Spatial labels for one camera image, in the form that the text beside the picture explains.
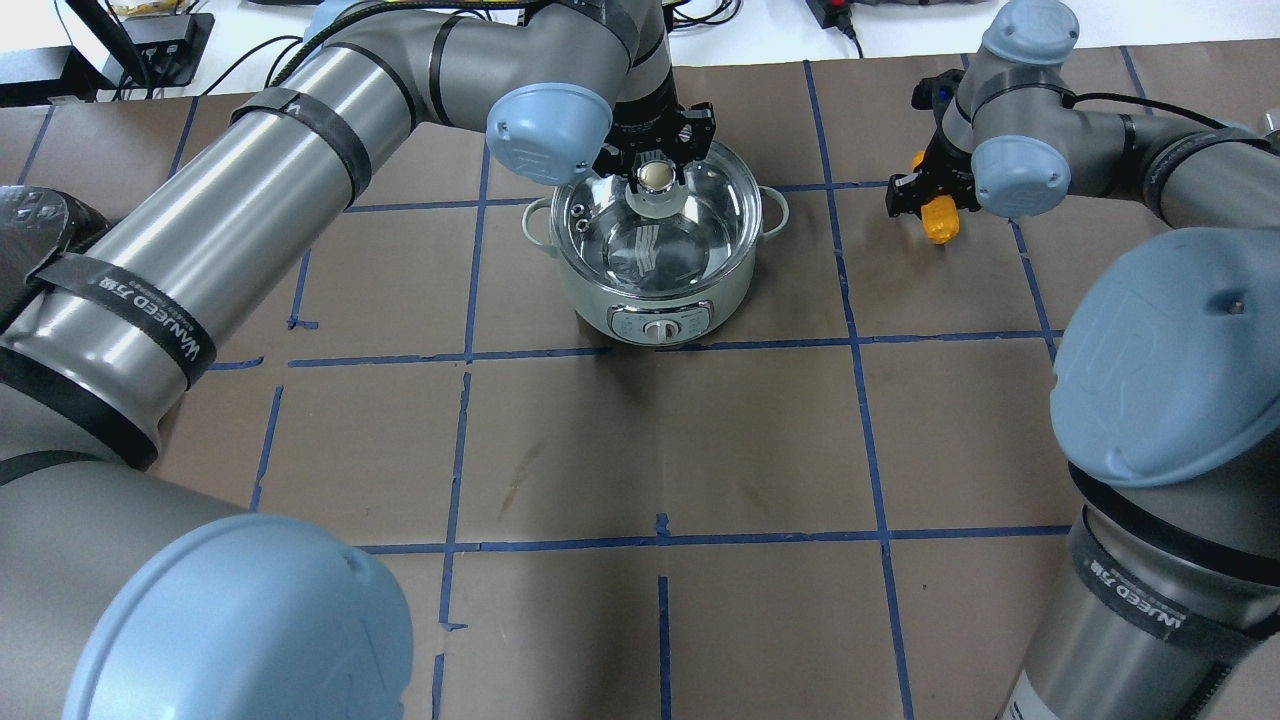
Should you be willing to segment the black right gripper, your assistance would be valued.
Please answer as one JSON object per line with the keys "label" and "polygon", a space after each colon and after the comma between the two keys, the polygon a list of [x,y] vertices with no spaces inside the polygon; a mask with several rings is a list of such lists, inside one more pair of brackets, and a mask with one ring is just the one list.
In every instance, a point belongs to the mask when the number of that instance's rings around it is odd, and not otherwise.
{"label": "black right gripper", "polygon": [[890,177],[886,190],[886,210],[891,217],[910,213],[920,217],[923,208],[938,197],[952,199],[959,209],[979,211],[972,155],[945,137],[945,113],[956,102],[964,70],[945,70],[934,77],[922,78],[911,92],[911,108],[931,111],[934,133],[925,147],[924,158],[906,174]]}

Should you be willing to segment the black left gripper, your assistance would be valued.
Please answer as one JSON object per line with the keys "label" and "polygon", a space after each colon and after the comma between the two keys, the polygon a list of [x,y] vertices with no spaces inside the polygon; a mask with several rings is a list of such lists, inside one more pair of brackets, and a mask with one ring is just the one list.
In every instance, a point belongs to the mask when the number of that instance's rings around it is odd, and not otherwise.
{"label": "black left gripper", "polygon": [[685,186],[685,168],[707,158],[714,133],[716,114],[710,102],[690,108],[676,102],[652,119],[630,124],[616,119],[591,170],[599,177],[618,176],[636,190],[645,164],[667,161],[675,169],[675,182]]}

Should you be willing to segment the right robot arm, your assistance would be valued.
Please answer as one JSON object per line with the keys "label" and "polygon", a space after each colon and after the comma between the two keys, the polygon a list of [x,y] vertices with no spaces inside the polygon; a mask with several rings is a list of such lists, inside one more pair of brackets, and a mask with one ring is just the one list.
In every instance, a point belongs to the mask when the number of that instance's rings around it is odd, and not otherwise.
{"label": "right robot arm", "polygon": [[1079,24],[1010,1],[934,115],[891,215],[943,197],[1009,219],[1066,196],[1146,205],[1167,232],[1074,311],[1050,411],[1084,507],[1001,719],[1202,719],[1277,635],[1277,132],[1167,104],[1082,111],[1060,70]]}

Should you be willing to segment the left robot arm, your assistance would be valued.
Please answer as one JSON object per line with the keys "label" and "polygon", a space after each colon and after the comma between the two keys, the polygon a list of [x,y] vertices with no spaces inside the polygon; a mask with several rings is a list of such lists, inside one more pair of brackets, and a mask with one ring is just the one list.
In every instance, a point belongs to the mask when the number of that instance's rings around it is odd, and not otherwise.
{"label": "left robot arm", "polygon": [[424,123],[516,174],[681,151],[659,1],[338,1],[227,131],[3,318],[3,716],[401,719],[413,624],[375,557],[148,474],[159,423]]}

